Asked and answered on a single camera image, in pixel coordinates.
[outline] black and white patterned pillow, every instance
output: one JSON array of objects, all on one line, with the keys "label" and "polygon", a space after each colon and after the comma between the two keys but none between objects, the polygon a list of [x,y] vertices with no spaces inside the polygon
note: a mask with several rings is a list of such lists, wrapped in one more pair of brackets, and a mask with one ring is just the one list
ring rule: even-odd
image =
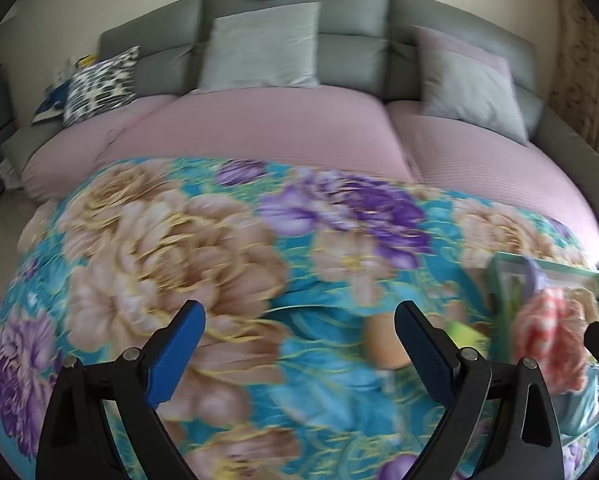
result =
[{"label": "black and white patterned pillow", "polygon": [[73,76],[64,109],[64,126],[127,105],[135,99],[134,69],[139,47],[87,66]]}]

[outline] brown patterned curtain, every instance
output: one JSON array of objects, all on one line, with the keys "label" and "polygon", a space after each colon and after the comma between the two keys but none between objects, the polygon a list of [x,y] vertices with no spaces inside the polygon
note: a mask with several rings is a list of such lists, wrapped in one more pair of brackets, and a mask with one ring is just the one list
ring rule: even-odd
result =
[{"label": "brown patterned curtain", "polygon": [[560,0],[561,50],[550,106],[599,153],[599,25],[581,0]]}]

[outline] sofa seat cushion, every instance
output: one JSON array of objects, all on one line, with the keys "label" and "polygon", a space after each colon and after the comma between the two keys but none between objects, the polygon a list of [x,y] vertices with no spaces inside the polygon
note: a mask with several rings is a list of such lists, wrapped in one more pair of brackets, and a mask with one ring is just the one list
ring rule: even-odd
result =
[{"label": "sofa seat cushion", "polygon": [[271,160],[413,182],[385,106],[331,86],[188,94],[127,129],[103,162],[144,156]]},{"label": "sofa seat cushion", "polygon": [[142,97],[59,132],[32,155],[22,171],[24,189],[40,202],[63,199],[96,169],[98,159],[124,129],[175,99],[174,95]]},{"label": "sofa seat cushion", "polygon": [[421,103],[388,105],[397,136],[417,165],[422,184],[522,207],[566,225],[590,261],[599,260],[599,224],[566,174],[534,145],[524,147],[490,130],[419,115]]}]

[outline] throw pillow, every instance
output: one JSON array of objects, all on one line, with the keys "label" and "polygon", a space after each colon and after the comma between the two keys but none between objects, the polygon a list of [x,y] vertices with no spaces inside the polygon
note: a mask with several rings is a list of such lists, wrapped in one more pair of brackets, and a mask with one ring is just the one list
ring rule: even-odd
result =
[{"label": "throw pillow", "polygon": [[64,126],[127,105],[135,99],[134,68],[139,47],[80,70],[68,88]]},{"label": "throw pillow", "polygon": [[430,28],[415,27],[415,34],[423,115],[475,124],[528,145],[511,69],[503,57]]},{"label": "throw pillow", "polygon": [[196,91],[319,85],[319,5],[271,7],[216,19]]}]

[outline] blue gripper pad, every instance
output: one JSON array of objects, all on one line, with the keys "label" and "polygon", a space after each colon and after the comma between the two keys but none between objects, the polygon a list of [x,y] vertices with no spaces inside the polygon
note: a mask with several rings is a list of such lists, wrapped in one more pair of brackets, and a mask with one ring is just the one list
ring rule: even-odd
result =
[{"label": "blue gripper pad", "polygon": [[197,301],[193,303],[188,315],[150,367],[146,400],[154,410],[172,397],[206,328],[204,307]]},{"label": "blue gripper pad", "polygon": [[[448,410],[454,402],[453,368],[442,354],[443,349],[440,350],[435,345],[433,337],[435,337],[434,331],[437,329],[428,322],[423,314],[419,313],[419,316],[415,316],[407,303],[412,302],[405,301],[397,306],[395,331],[428,394],[435,402],[440,402]],[[441,336],[446,336],[445,332],[440,332]],[[436,337],[436,339],[438,343],[445,343],[442,337]],[[445,348],[445,350],[452,352],[452,347]]]}]

